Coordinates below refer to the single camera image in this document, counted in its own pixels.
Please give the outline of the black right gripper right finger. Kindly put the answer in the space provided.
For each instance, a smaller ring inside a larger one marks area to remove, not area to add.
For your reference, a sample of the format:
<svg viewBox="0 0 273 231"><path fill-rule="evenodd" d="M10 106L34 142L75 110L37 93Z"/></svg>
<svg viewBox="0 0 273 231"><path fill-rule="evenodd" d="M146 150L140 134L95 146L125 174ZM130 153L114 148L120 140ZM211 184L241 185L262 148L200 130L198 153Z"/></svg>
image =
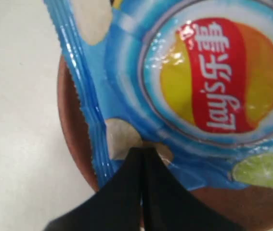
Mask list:
<svg viewBox="0 0 273 231"><path fill-rule="evenodd" d="M155 148L143 148L143 219L147 231L243 231L188 192Z"/></svg>

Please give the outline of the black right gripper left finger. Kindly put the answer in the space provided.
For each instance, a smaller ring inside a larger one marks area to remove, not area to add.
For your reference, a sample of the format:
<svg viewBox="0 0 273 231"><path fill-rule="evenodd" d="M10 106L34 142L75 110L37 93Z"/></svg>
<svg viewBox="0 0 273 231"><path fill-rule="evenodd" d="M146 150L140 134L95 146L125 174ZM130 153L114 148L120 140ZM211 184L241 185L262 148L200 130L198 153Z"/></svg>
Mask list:
<svg viewBox="0 0 273 231"><path fill-rule="evenodd" d="M143 149L132 148L113 178L94 196L52 220L47 231L138 231Z"/></svg>

